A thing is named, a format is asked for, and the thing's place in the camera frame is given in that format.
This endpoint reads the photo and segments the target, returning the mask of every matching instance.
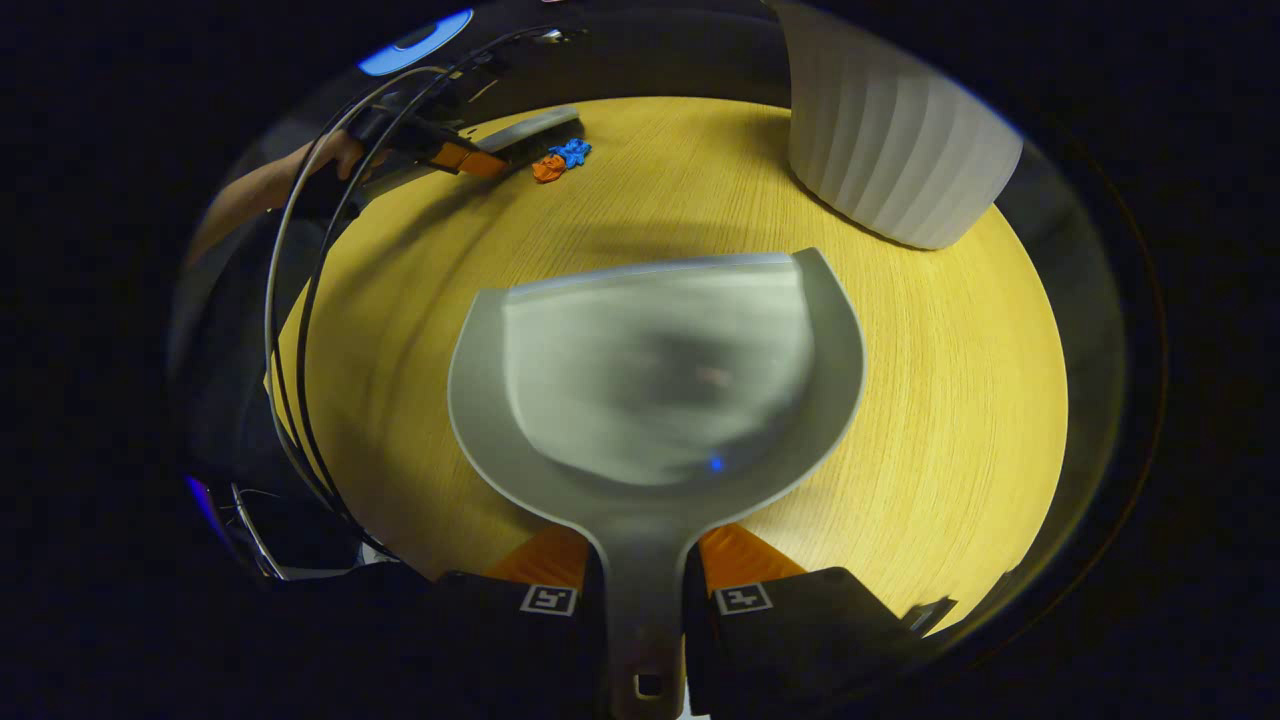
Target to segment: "white container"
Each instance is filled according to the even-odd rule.
[[[1023,141],[966,90],[808,5],[771,3],[791,60],[791,169],[854,222],[940,249],[1004,190]]]

